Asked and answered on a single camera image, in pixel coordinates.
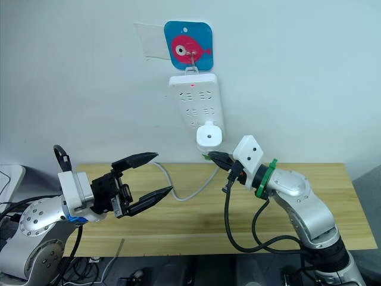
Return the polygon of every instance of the metal hook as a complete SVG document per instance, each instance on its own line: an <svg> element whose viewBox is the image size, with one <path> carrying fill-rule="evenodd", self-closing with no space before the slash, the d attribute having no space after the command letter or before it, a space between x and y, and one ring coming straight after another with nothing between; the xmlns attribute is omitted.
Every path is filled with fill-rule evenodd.
<svg viewBox="0 0 381 286"><path fill-rule="evenodd" d="M196 54L196 52L187 52L187 54L188 55L190 54L190 58L192 60L192 67L185 68L185 72L188 72L189 70L193 70L195 73L198 73L198 68L195 65L195 59L193 57L193 55Z"/></svg>

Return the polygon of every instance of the wooden tabletop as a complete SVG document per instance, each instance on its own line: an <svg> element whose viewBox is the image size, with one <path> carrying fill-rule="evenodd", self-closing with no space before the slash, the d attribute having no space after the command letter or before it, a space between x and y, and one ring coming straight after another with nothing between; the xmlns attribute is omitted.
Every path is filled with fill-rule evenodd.
<svg viewBox="0 0 381 286"><path fill-rule="evenodd" d="M377 248L367 219L343 164L278 164L278 168L303 173L316 195L332 211L348 250ZM185 197L196 191L212 174L213 164L165 164L177 195ZM109 164L80 165L93 180L110 171ZM221 191L227 173L218 174L199 195L185 202L169 193L156 206L135 217L117 219L113 213L99 223L87 223L77 251L78 256L115 256L121 240L120 256L163 256L180 254L238 253L227 239L224 227L225 194ZM168 185L158 167L147 164L124 173L137 201L142 195ZM235 240L244 247L256 245L251 234L251 220L263 204L253 192L235 183L230 198L230 225ZM268 240L277 235L296 235L286 212L274 200L257 223L258 236ZM73 248L76 231L67 241L65 255ZM279 241L274 248L295 249L293 241Z"/></svg>

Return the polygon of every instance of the power strip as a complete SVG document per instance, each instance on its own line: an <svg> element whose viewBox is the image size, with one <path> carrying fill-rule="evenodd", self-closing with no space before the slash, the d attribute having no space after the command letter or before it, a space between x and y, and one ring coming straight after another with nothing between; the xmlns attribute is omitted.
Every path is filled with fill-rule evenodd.
<svg viewBox="0 0 381 286"><path fill-rule="evenodd" d="M169 87L185 125L194 138L197 129L207 121L221 128L224 135L220 89L215 74L173 76L170 78Z"/></svg>

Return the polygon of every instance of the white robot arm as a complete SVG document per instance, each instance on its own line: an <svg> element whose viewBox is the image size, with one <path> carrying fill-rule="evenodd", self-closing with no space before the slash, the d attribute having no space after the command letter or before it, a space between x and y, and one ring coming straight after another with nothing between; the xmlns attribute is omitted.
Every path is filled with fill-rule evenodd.
<svg viewBox="0 0 381 286"><path fill-rule="evenodd" d="M63 195L41 198L25 209L17 232L0 252L0 286L49 284L67 238L76 228L105 219L107 212L114 212L117 218L134 216L157 204L172 189L159 189L130 204L129 186L120 179L123 171L149 162L157 153L119 160L111 165L110 173L90 184L85 172L71 171L70 159L60 146L56 145L54 151L64 171L58 174ZM0 214L0 220L6 211Z"/></svg>
<svg viewBox="0 0 381 286"><path fill-rule="evenodd" d="M276 160L269 166L261 164L263 151L251 135L242 138L233 152L233 160L227 153L210 152L209 156L222 169L231 170L223 188L227 200L237 179L247 189L254 187L256 197L264 200L272 197L287 212L302 250L309 254L305 258L314 266L320 283L365 286L353 257L345 249L331 211L313 193L304 175L276 168ZM227 232L230 242L242 251L229 234L228 225Z"/></svg>

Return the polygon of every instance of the fish sticker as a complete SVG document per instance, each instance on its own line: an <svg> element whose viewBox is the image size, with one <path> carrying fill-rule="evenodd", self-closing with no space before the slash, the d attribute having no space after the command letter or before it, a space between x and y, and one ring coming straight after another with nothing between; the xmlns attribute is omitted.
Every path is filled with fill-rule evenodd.
<svg viewBox="0 0 381 286"><path fill-rule="evenodd" d="M171 48L176 59L183 64L192 64L192 53L194 62L197 62L204 53L212 54L210 49L204 50L194 38L187 35L175 37Z"/></svg>
<svg viewBox="0 0 381 286"><path fill-rule="evenodd" d="M192 67L192 55L199 71L213 67L213 33L204 22L168 21L165 40L173 66L179 70Z"/></svg>

